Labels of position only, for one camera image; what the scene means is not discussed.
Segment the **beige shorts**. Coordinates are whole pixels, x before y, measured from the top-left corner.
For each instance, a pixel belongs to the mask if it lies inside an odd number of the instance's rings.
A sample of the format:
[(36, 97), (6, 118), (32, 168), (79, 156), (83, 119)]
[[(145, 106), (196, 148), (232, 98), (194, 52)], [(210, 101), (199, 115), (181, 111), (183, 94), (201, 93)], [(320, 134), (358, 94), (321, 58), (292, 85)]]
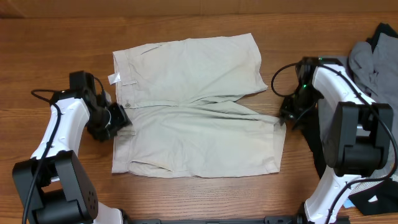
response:
[(285, 125), (239, 104), (267, 90), (252, 34), (144, 44), (113, 53), (116, 98), (130, 119), (114, 173), (244, 177), (280, 171)]

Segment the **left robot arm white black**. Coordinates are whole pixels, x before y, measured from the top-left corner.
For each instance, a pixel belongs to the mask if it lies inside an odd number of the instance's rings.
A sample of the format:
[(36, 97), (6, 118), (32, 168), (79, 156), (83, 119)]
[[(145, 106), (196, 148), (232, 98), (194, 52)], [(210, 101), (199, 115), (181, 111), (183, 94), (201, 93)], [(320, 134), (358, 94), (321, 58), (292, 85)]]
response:
[(84, 130), (103, 142), (131, 124), (121, 105), (107, 99), (105, 91), (96, 92), (98, 82), (88, 72), (73, 72), (69, 89), (54, 90), (47, 99), (51, 117), (43, 139), (31, 158), (12, 170), (23, 223), (131, 222), (125, 211), (100, 203), (78, 159)]

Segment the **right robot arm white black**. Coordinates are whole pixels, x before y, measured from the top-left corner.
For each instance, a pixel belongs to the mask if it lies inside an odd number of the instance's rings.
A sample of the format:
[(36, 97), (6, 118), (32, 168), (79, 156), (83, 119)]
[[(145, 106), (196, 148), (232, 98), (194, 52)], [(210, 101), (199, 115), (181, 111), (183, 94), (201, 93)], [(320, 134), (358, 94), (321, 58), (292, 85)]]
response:
[(266, 223), (349, 223), (337, 216), (351, 191), (358, 184), (390, 179), (397, 169), (373, 178), (375, 170), (385, 167), (389, 149), (397, 148), (392, 134), (393, 110), (376, 103), (349, 78), (336, 58), (304, 57), (291, 64), (298, 86), (283, 95), (280, 123), (293, 122), (295, 129), (306, 130), (313, 122), (310, 115), (319, 100), (325, 100), (333, 112), (322, 144), (325, 171), (314, 193), (296, 215), (269, 217)]

